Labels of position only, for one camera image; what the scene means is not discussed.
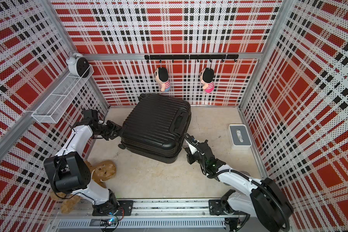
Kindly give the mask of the black hard-shell suitcase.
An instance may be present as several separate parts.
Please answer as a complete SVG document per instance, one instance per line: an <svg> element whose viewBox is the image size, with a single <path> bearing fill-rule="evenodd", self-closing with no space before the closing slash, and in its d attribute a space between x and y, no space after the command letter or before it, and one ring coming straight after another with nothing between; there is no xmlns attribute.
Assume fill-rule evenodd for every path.
<svg viewBox="0 0 348 232"><path fill-rule="evenodd" d="M191 121L183 99L143 93L120 131L120 149L171 164L177 160Z"/></svg>

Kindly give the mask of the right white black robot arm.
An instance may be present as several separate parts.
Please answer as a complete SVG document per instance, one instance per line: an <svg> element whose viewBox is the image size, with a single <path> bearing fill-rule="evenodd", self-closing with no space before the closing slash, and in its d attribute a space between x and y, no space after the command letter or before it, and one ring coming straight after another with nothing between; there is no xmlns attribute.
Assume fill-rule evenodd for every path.
<svg viewBox="0 0 348 232"><path fill-rule="evenodd" d="M288 232L291 229L290 216L294 209L274 180L260 180L233 169L216 158L207 141L199 142L186 133L185 151L189 164L200 164L203 175L231 187L221 197L221 212L231 215L236 211L256 217L270 232Z"/></svg>

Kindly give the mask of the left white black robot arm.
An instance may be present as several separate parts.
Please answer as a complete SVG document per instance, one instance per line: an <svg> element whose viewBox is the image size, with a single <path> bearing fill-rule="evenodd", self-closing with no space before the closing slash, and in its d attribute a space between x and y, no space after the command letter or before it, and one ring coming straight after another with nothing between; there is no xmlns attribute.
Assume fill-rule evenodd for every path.
<svg viewBox="0 0 348 232"><path fill-rule="evenodd" d="M90 138L113 140L121 126L112 121L100 122L97 110L85 110L83 120L71 127L70 137L61 150L44 161L44 169L55 196L63 200L82 197L92 203L93 215L115 215L119 209L115 194L92 179L81 157Z"/></svg>

